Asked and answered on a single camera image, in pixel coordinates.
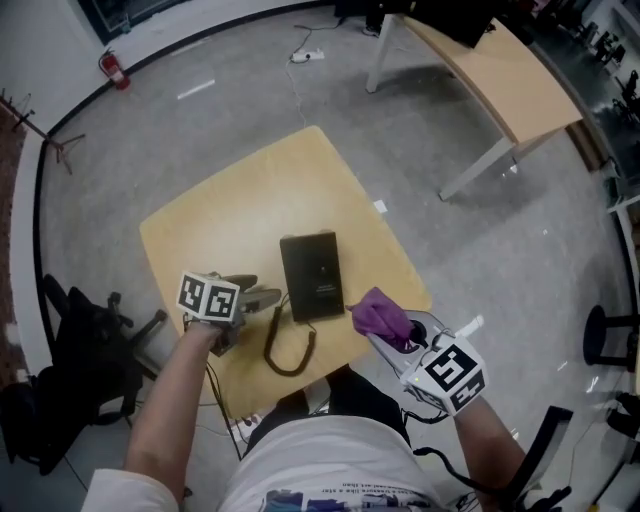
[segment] wooden table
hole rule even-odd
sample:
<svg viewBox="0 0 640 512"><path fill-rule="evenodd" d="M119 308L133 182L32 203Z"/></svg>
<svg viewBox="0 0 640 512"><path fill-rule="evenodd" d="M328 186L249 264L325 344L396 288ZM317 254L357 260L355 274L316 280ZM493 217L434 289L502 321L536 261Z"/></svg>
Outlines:
<svg viewBox="0 0 640 512"><path fill-rule="evenodd" d="M522 157L582 116L538 58L509 29L493 20L475 48L454 41L407 16L387 15L369 72L367 91L378 86L394 25L404 24L427 43L485 107L503 133L476 163L440 192L446 200L507 153Z"/></svg>
<svg viewBox="0 0 640 512"><path fill-rule="evenodd" d="M345 304L378 286L407 309L429 310L431 298L393 233L347 164L317 127L297 132L214 174L151 215L140 226L151 269L179 332L175 306L183 270L257 274L286 290L279 240L284 235L336 232ZM248 317L239 344L209 360L232 417L273 405L369 350L351 315L314 322L315 353L304 373L282 377L262 352L273 309ZM283 312L273 358L295 368L309 327Z"/></svg>

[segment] fire extinguisher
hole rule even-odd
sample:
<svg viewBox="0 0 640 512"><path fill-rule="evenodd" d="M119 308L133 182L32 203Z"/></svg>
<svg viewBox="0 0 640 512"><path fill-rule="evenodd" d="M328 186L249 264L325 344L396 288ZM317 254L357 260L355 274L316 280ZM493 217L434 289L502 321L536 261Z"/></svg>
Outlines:
<svg viewBox="0 0 640 512"><path fill-rule="evenodd" d="M131 80L124 74L124 71L120 67L118 59L113 54L113 51L107 50L102 54L98 61L98 66L107 77L116 84L116 89L124 90L129 87Z"/></svg>

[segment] shirt sleeve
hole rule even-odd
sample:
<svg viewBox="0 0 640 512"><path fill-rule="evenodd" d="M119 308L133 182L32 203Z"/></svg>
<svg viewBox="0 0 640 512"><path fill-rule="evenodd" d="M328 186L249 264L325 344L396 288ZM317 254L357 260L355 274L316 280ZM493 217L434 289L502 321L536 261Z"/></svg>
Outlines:
<svg viewBox="0 0 640 512"><path fill-rule="evenodd" d="M91 479L82 512L178 512L169 489L145 475L99 469Z"/></svg>

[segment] white metal table leg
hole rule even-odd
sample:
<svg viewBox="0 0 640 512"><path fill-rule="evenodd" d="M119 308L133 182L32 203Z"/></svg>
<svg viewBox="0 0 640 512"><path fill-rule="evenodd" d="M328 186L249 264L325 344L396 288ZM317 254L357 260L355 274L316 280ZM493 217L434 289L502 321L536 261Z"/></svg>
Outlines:
<svg viewBox="0 0 640 512"><path fill-rule="evenodd" d="M507 137L502 137L496 144L482 155L476 163L464 171L456 179L445 185L440 191L440 199L446 201L458 190L464 187L471 180L482 174L492 163L498 160L501 156L508 153L513 148L513 142Z"/></svg>
<svg viewBox="0 0 640 512"><path fill-rule="evenodd" d="M371 69L369 69L369 78L367 79L368 92L376 92L376 89L378 88L380 70L382 68L384 58L389 51L389 43L391 42L389 33L393 29L393 25L396 22L395 17L395 14L387 14L384 17L384 21L382 22L382 30L380 31L380 37L378 38L378 42L376 44L375 57L373 59Z"/></svg>

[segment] white t-shirt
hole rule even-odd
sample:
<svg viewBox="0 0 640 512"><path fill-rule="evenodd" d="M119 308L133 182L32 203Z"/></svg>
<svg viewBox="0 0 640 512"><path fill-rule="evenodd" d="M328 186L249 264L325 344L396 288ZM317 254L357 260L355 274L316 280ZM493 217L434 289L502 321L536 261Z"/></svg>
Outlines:
<svg viewBox="0 0 640 512"><path fill-rule="evenodd" d="M324 416L269 432L229 481L219 512L443 510L411 448L366 418ZM169 490L126 471L96 471L83 512L177 512Z"/></svg>

